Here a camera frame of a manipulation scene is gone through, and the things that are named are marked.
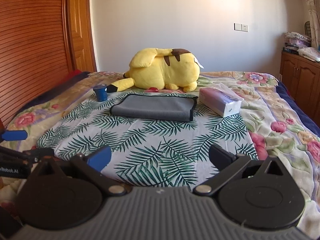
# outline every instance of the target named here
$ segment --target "plastic wrap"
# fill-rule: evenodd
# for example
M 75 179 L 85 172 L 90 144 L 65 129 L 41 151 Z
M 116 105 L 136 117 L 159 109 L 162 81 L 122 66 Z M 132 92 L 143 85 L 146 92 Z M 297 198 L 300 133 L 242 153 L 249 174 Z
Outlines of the plastic wrap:
M 315 48 L 298 49 L 299 55 L 312 61 L 320 62 L 320 52 Z
M 243 98 L 222 83 L 200 88 L 199 101 L 222 117 L 239 113 Z

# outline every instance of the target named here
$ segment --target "curtain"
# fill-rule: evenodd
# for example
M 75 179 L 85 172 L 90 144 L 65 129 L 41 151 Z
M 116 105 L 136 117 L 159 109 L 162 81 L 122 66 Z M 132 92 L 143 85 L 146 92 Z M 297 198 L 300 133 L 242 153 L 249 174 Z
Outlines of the curtain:
M 320 21 L 319 11 L 317 7 L 317 0 L 306 0 L 308 5 L 311 36 L 312 36 L 312 47 L 318 49 L 320 46 Z

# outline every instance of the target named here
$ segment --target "plush toy tail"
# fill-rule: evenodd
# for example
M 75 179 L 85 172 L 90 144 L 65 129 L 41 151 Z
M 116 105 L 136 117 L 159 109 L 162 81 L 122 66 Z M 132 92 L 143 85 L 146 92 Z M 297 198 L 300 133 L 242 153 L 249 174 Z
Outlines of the plush toy tail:
M 172 49 L 147 48 L 140 50 L 131 60 L 131 68 L 149 67 L 155 57 L 171 56 Z
M 127 71 L 126 73 L 123 74 L 123 78 L 129 78 L 129 77 L 130 77 L 129 71 Z
M 113 92 L 121 92 L 123 90 L 126 90 L 130 87 L 134 86 L 134 80 L 133 78 L 125 78 L 118 81 L 115 81 L 107 86 L 107 92 L 113 93 Z

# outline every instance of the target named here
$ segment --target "gray microfiber towel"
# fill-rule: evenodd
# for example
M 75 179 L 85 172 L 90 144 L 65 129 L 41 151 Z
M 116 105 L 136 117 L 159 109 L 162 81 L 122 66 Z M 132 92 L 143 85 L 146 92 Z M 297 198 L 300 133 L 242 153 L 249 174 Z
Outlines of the gray microfiber towel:
M 190 122 L 197 98 L 129 94 L 121 103 L 112 106 L 110 113 L 141 119 Z

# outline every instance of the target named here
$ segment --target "brown stripe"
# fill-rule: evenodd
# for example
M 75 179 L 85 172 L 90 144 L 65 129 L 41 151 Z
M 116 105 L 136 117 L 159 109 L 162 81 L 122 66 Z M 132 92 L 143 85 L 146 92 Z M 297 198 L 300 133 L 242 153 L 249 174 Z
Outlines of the brown stripe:
M 168 66 L 170 66 L 169 56 L 164 56 L 164 61 L 167 63 Z
M 185 54 L 185 53 L 191 53 L 190 51 L 186 50 L 186 49 L 173 49 L 171 54 L 173 56 L 175 55 L 181 55 L 181 54 Z
M 174 55 L 178 61 L 180 61 L 180 55 Z

